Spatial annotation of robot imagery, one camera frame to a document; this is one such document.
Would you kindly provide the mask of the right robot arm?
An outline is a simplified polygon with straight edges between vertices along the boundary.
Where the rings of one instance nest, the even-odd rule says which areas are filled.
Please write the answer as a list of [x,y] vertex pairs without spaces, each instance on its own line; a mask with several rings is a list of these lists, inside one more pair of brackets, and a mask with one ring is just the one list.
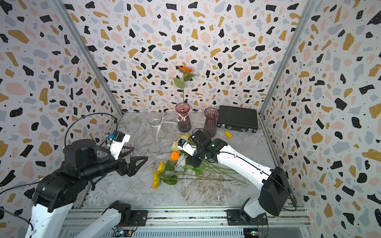
[[180,139],[177,147],[188,154],[187,165],[198,168],[203,161],[220,163],[245,177],[260,191],[259,197],[247,199],[239,209],[238,221],[250,224],[267,214],[279,216],[288,199],[297,207],[282,168],[272,169],[256,163],[227,142],[219,138],[212,140],[203,130],[196,131],[188,141]]

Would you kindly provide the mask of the cream rose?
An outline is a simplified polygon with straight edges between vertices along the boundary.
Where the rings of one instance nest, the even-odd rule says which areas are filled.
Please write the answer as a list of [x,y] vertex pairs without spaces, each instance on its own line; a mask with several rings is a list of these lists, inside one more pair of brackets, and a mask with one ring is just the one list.
[[178,143],[176,141],[172,143],[171,150],[180,151],[180,149],[178,148]]
[[188,134],[180,135],[179,140],[184,140],[184,141],[189,142],[189,135]]

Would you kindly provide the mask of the orange rose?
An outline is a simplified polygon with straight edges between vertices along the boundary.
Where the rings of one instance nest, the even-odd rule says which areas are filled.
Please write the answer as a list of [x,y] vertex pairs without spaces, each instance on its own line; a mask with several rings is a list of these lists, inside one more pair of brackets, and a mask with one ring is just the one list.
[[185,153],[185,152],[181,152],[181,151],[174,151],[174,152],[172,152],[172,154],[170,156],[170,161],[174,164],[175,167],[177,167],[176,166],[176,162],[178,161],[178,159],[180,158],[180,156],[182,154],[185,156],[185,158],[188,158],[188,154]]

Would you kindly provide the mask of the black case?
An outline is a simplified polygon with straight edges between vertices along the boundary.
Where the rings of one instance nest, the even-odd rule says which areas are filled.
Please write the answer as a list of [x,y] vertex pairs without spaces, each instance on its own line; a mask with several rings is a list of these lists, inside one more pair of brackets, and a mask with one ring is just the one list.
[[217,127],[237,132],[256,133],[259,128],[255,109],[220,106]]

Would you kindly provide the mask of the purple ribbed glass vase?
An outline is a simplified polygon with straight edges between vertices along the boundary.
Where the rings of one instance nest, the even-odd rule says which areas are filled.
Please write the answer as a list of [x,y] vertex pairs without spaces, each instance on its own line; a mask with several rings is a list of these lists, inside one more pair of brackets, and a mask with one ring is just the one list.
[[210,137],[214,137],[217,134],[217,119],[219,112],[215,108],[207,108],[204,110],[205,123],[203,129],[207,131]]

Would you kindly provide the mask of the yellow sunflower small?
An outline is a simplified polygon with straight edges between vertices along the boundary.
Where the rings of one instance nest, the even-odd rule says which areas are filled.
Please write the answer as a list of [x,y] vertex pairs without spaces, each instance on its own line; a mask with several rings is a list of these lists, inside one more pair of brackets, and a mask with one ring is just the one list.
[[[161,161],[160,165],[157,169],[157,172],[159,172],[160,174],[173,174],[175,172],[183,172],[184,173],[184,171],[178,170],[178,168],[175,167],[174,164],[170,160],[168,160],[165,163],[163,161]],[[186,171],[186,173],[194,174],[193,171]]]

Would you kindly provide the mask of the yellow block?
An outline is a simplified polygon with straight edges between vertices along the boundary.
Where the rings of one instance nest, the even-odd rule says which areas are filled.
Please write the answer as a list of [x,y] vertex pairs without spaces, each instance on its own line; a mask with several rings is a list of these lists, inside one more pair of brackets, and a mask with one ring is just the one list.
[[229,132],[229,131],[225,131],[224,134],[228,137],[228,138],[232,138],[232,134]]

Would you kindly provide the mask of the clear glass vase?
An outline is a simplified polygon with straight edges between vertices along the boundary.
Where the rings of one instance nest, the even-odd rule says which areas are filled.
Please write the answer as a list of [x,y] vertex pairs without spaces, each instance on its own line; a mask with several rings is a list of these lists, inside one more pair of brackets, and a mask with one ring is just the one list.
[[148,118],[151,127],[151,134],[155,140],[159,139],[163,118],[160,115],[152,115]]

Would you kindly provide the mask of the pink glass vase with ribbon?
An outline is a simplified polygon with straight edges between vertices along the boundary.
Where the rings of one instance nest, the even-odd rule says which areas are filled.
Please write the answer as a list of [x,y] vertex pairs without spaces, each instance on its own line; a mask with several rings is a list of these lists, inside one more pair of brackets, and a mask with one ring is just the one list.
[[175,106],[175,110],[177,112],[177,125],[178,130],[181,133],[187,133],[191,129],[191,121],[189,117],[189,111],[191,107],[188,103],[178,103]]

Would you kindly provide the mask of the yellow sunflower large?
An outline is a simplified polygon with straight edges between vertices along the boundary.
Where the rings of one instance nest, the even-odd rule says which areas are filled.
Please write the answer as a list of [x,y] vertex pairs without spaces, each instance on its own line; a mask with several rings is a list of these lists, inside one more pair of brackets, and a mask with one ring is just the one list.
[[160,174],[159,172],[154,172],[152,188],[157,189],[162,183],[174,186],[181,180],[229,181],[229,182],[233,181],[233,182],[245,183],[244,181],[238,180],[236,178],[207,177],[204,174],[200,174],[200,173],[190,174],[190,173],[183,173],[183,172],[175,172],[173,174]]

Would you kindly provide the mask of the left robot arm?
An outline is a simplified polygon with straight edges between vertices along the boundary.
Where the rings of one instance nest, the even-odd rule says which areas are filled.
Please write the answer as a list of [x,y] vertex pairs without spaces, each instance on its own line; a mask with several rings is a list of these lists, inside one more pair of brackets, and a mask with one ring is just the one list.
[[91,139],[81,139],[63,148],[61,166],[44,177],[33,195],[30,231],[27,238],[57,238],[64,220],[77,196],[95,178],[117,172],[121,176],[134,176],[148,161],[147,156],[133,156],[127,163],[128,153],[113,157],[107,148]]

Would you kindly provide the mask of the small picture card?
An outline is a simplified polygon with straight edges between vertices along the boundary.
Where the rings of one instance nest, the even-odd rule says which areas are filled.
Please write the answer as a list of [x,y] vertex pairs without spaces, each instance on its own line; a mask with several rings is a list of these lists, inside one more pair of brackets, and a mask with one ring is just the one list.
[[122,150],[121,150],[122,153],[128,153],[128,154],[133,153],[133,151],[134,151],[133,146],[132,147],[131,146],[123,146]]

